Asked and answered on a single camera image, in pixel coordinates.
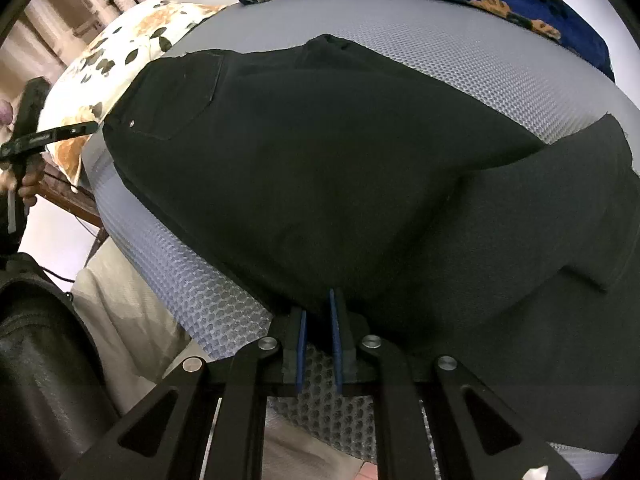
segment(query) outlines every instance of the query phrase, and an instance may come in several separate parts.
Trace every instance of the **curtain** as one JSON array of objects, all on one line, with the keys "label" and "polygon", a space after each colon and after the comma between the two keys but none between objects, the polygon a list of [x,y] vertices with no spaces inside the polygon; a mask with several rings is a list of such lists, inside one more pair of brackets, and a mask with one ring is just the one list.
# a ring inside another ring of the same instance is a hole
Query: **curtain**
[{"label": "curtain", "polygon": [[0,48],[0,127],[10,129],[10,109],[29,79],[55,83],[104,27],[142,1],[31,0]]}]

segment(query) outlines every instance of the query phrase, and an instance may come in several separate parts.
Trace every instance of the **black leather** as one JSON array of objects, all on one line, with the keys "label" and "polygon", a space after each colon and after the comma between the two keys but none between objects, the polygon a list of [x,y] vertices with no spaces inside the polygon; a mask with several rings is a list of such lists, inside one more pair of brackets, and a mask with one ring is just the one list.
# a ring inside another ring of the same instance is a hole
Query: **black leather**
[{"label": "black leather", "polygon": [[0,271],[2,478],[57,479],[114,424],[93,342],[28,256]]}]

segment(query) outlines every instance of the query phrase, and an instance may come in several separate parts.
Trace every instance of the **clamp jaw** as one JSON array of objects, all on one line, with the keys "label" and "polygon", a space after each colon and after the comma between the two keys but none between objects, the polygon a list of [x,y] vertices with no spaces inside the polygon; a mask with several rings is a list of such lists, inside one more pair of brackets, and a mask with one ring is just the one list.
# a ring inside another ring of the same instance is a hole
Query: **clamp jaw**
[{"label": "clamp jaw", "polygon": [[92,134],[98,129],[98,123],[89,121],[39,132],[38,120],[49,89],[50,85],[43,77],[31,79],[27,83],[22,94],[12,138],[0,146],[0,164],[11,164],[17,183],[15,190],[10,190],[7,194],[9,234],[23,230],[26,224],[28,211],[18,197],[18,189],[26,173],[29,156],[43,152],[50,142]]}]

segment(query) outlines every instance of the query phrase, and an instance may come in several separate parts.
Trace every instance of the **triangular cutout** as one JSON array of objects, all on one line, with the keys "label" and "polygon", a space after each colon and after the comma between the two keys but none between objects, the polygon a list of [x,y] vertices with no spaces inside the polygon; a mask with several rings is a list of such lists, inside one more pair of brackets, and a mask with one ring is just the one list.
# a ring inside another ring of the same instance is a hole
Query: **triangular cutout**
[{"label": "triangular cutout", "polygon": [[119,439],[118,444],[148,458],[155,456],[177,400],[176,391],[167,392]]},{"label": "triangular cutout", "polygon": [[475,391],[467,388],[464,396],[466,408],[474,421],[482,448],[487,455],[496,455],[522,442],[522,437]]}]

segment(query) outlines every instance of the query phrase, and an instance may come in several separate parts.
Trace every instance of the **hand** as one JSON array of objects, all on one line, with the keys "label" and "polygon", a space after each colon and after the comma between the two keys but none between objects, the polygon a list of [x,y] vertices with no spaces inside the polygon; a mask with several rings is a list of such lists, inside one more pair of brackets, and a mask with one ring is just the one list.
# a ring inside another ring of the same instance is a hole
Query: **hand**
[{"label": "hand", "polygon": [[[36,193],[40,189],[38,183],[44,178],[45,163],[40,154],[31,155],[27,160],[27,171],[24,174],[18,196],[22,197],[24,205],[36,205]],[[9,190],[15,190],[16,181],[14,171],[9,168],[0,174],[0,194],[6,195]]]}]

